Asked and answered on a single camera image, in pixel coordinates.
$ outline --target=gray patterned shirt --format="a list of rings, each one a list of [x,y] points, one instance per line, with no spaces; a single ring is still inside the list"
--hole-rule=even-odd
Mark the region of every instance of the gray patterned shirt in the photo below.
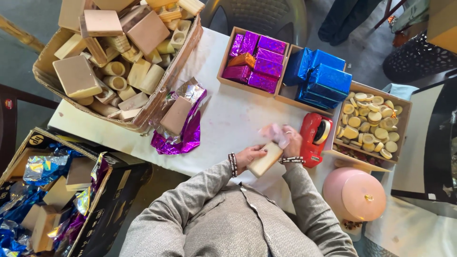
[[[296,226],[253,188],[229,183],[229,161],[202,171],[151,203],[130,225],[120,257],[346,256],[357,253],[301,164],[282,176]]]

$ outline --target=bangle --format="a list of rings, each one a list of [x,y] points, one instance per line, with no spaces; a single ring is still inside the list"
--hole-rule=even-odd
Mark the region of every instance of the bangle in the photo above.
[[[289,157],[289,158],[279,158],[278,160],[279,163],[284,164],[287,162],[300,162],[300,163],[305,163],[303,160],[302,156],[295,156],[295,157]]]
[[[232,178],[238,176],[235,153],[228,154],[228,161],[230,162],[230,169],[232,170]]]

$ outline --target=white table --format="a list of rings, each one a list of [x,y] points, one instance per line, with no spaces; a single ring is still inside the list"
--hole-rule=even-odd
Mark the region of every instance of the white table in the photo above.
[[[228,41],[228,36],[204,28],[198,46],[174,86],[179,87],[194,76],[208,90],[206,105],[202,107],[201,144],[188,154],[159,155],[150,145],[152,133],[140,136],[84,113],[65,100],[60,103],[49,126],[189,176],[227,159],[229,152],[265,143],[266,139],[258,135],[258,130],[267,124],[289,124],[299,130],[306,111],[222,85],[216,79]],[[326,156],[322,164],[309,170],[320,192],[325,177],[335,169],[333,161],[332,156]],[[283,210],[295,213],[290,191],[281,178],[284,172],[284,167],[276,163],[260,179],[246,171],[233,181],[250,184],[275,200]]]

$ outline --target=wooden pole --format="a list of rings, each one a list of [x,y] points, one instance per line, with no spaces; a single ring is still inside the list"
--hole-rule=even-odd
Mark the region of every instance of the wooden pole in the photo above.
[[[11,21],[7,20],[5,17],[0,15],[0,28],[5,31],[6,33],[12,35],[13,37],[17,38],[23,44],[26,44],[33,48],[37,54],[40,54],[41,51],[44,49],[43,43],[41,43],[38,38],[30,35],[26,31],[22,30],[18,26],[16,26]]]

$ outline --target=red tape dispenser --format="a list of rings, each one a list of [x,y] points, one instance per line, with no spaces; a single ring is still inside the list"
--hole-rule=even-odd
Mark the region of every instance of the red tape dispenser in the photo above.
[[[300,155],[303,166],[313,168],[322,162],[320,153],[332,129],[332,121],[317,113],[308,113],[303,119],[300,135],[303,137]]]

